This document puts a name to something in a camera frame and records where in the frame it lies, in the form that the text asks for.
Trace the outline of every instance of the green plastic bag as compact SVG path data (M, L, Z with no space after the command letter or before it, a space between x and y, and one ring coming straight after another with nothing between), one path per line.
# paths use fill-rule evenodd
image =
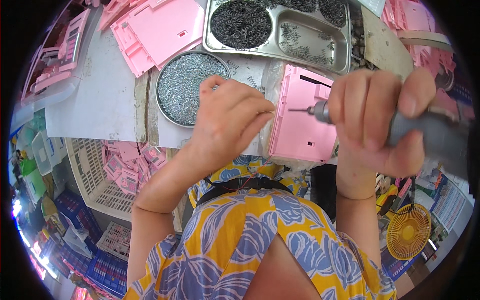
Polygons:
M36 169L36 162L34 159L24 158L20 162L20 173L23 177L27 176L28 174L32 173L33 170Z

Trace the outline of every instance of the black strap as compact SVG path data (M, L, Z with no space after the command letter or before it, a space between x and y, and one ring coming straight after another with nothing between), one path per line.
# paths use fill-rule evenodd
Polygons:
M223 194L226 194L228 192L234 192L236 191L239 187L243 186L243 190L249 190L249 189L255 189L255 190L261 190L261 189L266 189L266 190L271 190L271 189L279 189L279 190L284 190L287 191L291 194L292 191L288 189L285 185L280 183L280 181L276 180L271 180L267 177L262 177L262 178L250 178L250 177L240 177L240 178L234 178L230 179L227 182L211 182L207 177L204 178L204 180L211 185L214 186L214 188L208 192L206 192L202 197L197 202L197 207L207 201L210 201L212 199L215 199Z

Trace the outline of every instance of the woman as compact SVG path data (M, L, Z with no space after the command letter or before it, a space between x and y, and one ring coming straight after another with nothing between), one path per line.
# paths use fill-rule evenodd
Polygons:
M421 132L409 132L395 148L384 144L396 108L414 118L434 95L425 69L404 84L392 73L366 70L335 81L329 97L341 145L335 229L320 207L295 196L303 179L274 183L282 167L237 158L273 118L274 105L245 84L208 78L191 140L132 207L125 299L394 299L394 283L380 267L375 176L420 169ZM270 178L252 179L270 187L246 190L246 180L231 180L251 174ZM237 188L227 185L228 193L212 198L211 183L222 180ZM178 243L171 213L189 188L193 204L202 204Z

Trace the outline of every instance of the hand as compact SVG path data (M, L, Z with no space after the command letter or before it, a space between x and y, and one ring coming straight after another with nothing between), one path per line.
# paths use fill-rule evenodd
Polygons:
M350 173L341 181L361 183L358 176L368 174L370 184L375 172L393 177L417 173L425 157L422 132L410 131L392 148L385 145L389 124L396 108L405 117L419 116L435 93L434 79L424 68L412 72L404 84L386 71L361 70L337 79L328 105L340 141L338 164L343 166L337 173Z
M186 147L206 175L240 155L274 116L275 106L258 90L218 75L203 81L199 92L197 121Z

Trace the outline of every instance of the white plastic crate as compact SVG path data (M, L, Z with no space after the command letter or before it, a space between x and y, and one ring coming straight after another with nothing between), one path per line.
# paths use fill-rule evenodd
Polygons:
M65 138L73 175L85 204L99 212L130 221L134 195L126 195L103 170L102 140Z
M96 246L105 252L128 261L131 235L132 231L130 229L115 222L110 222Z

